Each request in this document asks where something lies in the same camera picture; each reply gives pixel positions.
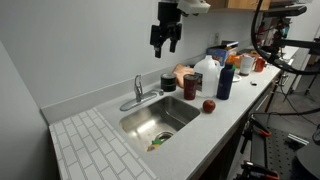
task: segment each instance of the black container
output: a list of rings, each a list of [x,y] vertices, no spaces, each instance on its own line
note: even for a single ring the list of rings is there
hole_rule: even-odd
[[[161,89],[164,92],[172,92],[176,90],[176,75],[173,73],[161,75]]]
[[[220,72],[219,85],[217,91],[217,98],[222,100],[229,99],[232,80],[234,76],[234,69],[232,63],[226,63]]]

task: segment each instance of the faucet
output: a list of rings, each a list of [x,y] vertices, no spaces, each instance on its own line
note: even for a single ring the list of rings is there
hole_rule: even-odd
[[[143,99],[143,91],[141,86],[141,75],[137,75],[134,79],[134,92],[136,93],[136,100],[137,102],[141,102]]]
[[[145,103],[157,97],[157,93],[159,94],[159,96],[163,95],[162,89],[152,89],[146,93],[143,93],[142,85],[141,85],[141,75],[137,75],[135,77],[133,90],[136,94],[136,98],[123,104],[120,107],[121,111],[128,111],[136,106],[139,106],[140,104]]]

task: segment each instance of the sink drain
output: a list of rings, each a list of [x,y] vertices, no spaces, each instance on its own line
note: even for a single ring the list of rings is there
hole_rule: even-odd
[[[173,134],[171,132],[162,132],[156,136],[157,139],[159,139],[162,142],[165,142],[169,138],[171,138]]]

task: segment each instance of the white subway tile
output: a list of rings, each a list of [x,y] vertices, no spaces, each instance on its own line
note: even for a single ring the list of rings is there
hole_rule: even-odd
[[[109,154],[107,154],[107,159],[116,173],[120,173],[125,169],[125,166],[114,152],[110,152]]]
[[[128,143],[124,143],[124,145],[126,146],[126,148],[131,152],[131,154],[136,158],[138,159],[138,154],[129,146]]]
[[[87,117],[88,115],[87,115],[86,112],[82,112],[82,113],[79,114],[79,116],[80,116],[81,118],[84,118],[84,117]]]
[[[66,132],[66,131],[64,130],[64,127],[63,127],[62,122],[59,122],[59,123],[55,124],[55,125],[54,125],[54,128],[56,129],[57,135],[60,135],[60,134],[62,134],[62,133],[64,133],[64,132]]]
[[[119,154],[119,156],[123,156],[127,152],[127,149],[124,148],[124,146],[118,139],[112,140],[110,144],[113,147],[113,149]]]
[[[122,142],[124,143],[124,139],[120,136],[120,134],[116,131],[116,130],[113,130],[113,133],[117,136],[117,138]]]
[[[128,166],[134,176],[138,176],[143,171],[139,163],[136,162],[136,160],[133,159],[133,157],[129,153],[124,155],[122,157],[122,160]]]
[[[78,115],[73,116],[71,119],[72,119],[74,125],[76,125],[76,126],[80,126],[81,124],[83,124]]]
[[[99,139],[100,137],[102,137],[102,134],[100,133],[99,129],[95,126],[90,127],[89,131],[94,139]]]
[[[91,156],[93,158],[93,161],[98,166],[99,171],[102,171],[103,169],[108,167],[108,162],[106,161],[106,159],[104,158],[104,156],[102,155],[102,153],[101,153],[101,151],[99,149],[94,151],[91,154]]]
[[[93,120],[93,122],[96,124],[96,126],[99,128],[99,129],[102,129],[106,126],[106,124],[98,117],[98,118],[95,118]]]
[[[95,119],[96,117],[98,117],[96,112],[94,112],[93,110],[89,110],[89,111],[87,111],[87,113],[89,114],[91,119]]]
[[[114,129],[107,120],[103,120],[103,122],[106,123],[106,125],[109,127],[109,129],[111,129],[111,130]]]
[[[83,168],[86,168],[90,164],[92,164],[91,157],[89,156],[86,148],[80,149],[79,151],[77,151],[77,154]]]
[[[111,141],[112,139],[115,138],[115,136],[113,135],[113,133],[110,131],[109,128],[105,127],[103,129],[101,129],[102,134],[104,135],[104,137],[107,138],[108,141]]]
[[[66,133],[59,135],[58,139],[62,149],[70,145],[70,141]]]
[[[73,135],[75,135],[75,134],[77,134],[77,130],[74,128],[74,125],[73,125],[73,124],[68,124],[68,125],[66,126],[66,129],[67,129],[67,132],[68,132],[68,134],[69,134],[70,137],[73,136]]]
[[[128,172],[128,170],[124,170],[119,174],[121,180],[134,180],[132,175]]]
[[[57,136],[56,136],[55,132],[51,132],[51,138],[52,138],[53,144],[57,144],[58,143]]]
[[[98,146],[96,145],[91,136],[84,138],[83,142],[86,144],[86,147],[88,148],[89,152],[93,152],[94,150],[98,149]]]
[[[84,122],[84,124],[87,126],[87,128],[93,126],[93,122],[89,117],[85,117],[82,119],[82,121]]]
[[[84,174],[83,174],[78,162],[69,166],[69,172],[70,172],[70,176],[72,177],[72,179],[85,180]]]
[[[113,173],[111,168],[107,168],[101,172],[103,179],[105,180],[118,180],[117,176]]]
[[[82,138],[85,138],[89,135],[87,128],[84,125],[80,125],[77,127]]]
[[[54,145],[54,150],[56,152],[56,156],[57,156],[57,159],[61,159],[62,158],[62,154],[61,154],[61,150],[59,148],[59,145]]]
[[[102,116],[102,114],[99,111],[97,112],[97,114],[101,119],[105,120],[105,118]]]
[[[87,175],[88,180],[101,180],[101,177],[94,165],[89,166],[84,170]]]
[[[65,126],[72,123],[70,118],[64,119],[62,122]]]
[[[111,146],[103,137],[98,139],[97,143],[104,154],[107,154],[108,152],[112,151]]]
[[[72,141],[72,144],[73,144],[73,147],[75,150],[79,150],[80,148],[83,147],[83,143],[79,137],[79,135],[74,135],[71,137],[71,141]]]
[[[71,146],[66,147],[65,149],[62,150],[62,152],[68,166],[77,161],[77,157]]]
[[[151,180],[151,178],[145,172],[143,172],[137,177],[137,180]]]
[[[49,126],[49,129],[50,129],[51,132],[54,132],[54,131],[55,131],[53,125],[50,125],[50,126]]]
[[[68,179],[69,175],[66,169],[66,166],[64,165],[63,159],[59,160],[59,169],[60,169],[60,174],[62,176],[62,179]]]

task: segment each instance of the sink basin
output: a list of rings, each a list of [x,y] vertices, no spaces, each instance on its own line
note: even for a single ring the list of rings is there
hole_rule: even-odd
[[[122,118],[120,126],[146,151],[156,137],[166,141],[199,114],[199,109],[168,96]]]

